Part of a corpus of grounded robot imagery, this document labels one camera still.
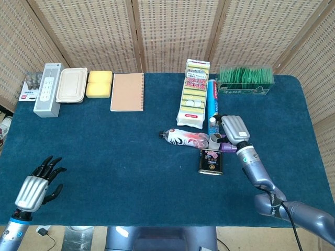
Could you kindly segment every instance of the pink label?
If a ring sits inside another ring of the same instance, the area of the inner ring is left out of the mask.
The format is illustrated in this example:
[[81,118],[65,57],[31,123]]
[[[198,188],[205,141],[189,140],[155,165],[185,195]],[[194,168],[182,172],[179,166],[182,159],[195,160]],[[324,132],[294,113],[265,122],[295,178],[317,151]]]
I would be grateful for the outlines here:
[[198,118],[197,115],[193,115],[193,114],[185,114],[186,117],[189,117],[189,118]]
[[217,92],[217,89],[216,89],[216,81],[213,81],[213,96],[214,96],[214,99],[218,99],[218,92]]
[[201,78],[188,77],[186,78],[186,86],[195,87],[201,90],[206,89],[207,81]]

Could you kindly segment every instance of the container lid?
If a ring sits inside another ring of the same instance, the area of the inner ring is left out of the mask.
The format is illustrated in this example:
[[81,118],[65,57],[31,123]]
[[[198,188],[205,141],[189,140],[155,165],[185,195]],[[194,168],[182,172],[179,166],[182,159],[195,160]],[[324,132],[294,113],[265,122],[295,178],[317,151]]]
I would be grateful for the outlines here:
[[216,125],[216,119],[214,117],[209,118],[209,122],[211,126],[215,126]]
[[77,103],[85,95],[87,68],[67,68],[62,70],[56,102]]

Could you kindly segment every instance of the spiral binding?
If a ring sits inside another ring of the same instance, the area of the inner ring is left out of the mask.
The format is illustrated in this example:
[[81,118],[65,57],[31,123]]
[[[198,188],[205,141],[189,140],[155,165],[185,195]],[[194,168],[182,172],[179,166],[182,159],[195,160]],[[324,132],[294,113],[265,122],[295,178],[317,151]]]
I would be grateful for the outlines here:
[[144,73],[142,74],[141,109],[144,110]]

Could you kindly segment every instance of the black tin can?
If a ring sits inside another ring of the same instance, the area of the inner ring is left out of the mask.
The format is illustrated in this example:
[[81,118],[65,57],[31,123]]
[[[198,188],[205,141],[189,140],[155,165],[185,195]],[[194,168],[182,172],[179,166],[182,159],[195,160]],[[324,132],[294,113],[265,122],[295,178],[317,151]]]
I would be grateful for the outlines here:
[[223,152],[209,149],[201,149],[198,172],[201,174],[222,175],[223,160]]

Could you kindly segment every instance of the green box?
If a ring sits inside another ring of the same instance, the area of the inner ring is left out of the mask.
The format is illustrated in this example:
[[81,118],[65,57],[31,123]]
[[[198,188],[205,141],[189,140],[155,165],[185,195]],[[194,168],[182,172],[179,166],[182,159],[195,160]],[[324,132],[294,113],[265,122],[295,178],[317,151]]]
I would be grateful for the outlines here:
[[222,66],[217,75],[219,93],[265,95],[273,85],[271,66]]

